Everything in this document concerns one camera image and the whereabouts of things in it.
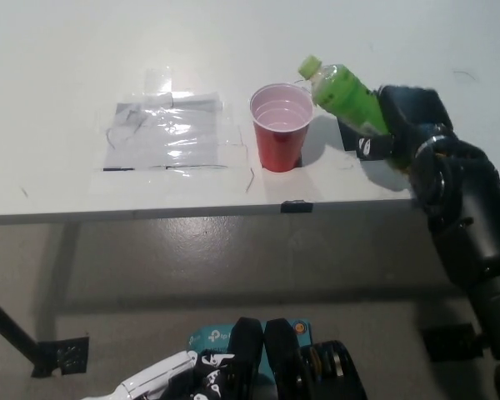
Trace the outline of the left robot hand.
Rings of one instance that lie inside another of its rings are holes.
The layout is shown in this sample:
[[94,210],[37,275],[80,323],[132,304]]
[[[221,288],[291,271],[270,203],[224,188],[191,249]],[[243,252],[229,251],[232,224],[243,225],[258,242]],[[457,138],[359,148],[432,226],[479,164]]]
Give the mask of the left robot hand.
[[190,388],[195,367],[219,369],[234,357],[208,350],[181,351],[127,378],[120,386],[127,392],[125,399],[161,399],[170,390]]

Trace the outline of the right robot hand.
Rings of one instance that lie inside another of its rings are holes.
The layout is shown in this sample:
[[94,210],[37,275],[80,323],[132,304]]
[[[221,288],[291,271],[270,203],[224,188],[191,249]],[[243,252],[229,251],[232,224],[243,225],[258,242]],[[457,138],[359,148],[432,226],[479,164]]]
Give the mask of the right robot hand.
[[361,160],[387,160],[405,170],[429,139],[456,137],[437,91],[387,85],[380,87],[376,96],[388,134],[377,135],[373,128],[364,125],[357,134],[356,155]]

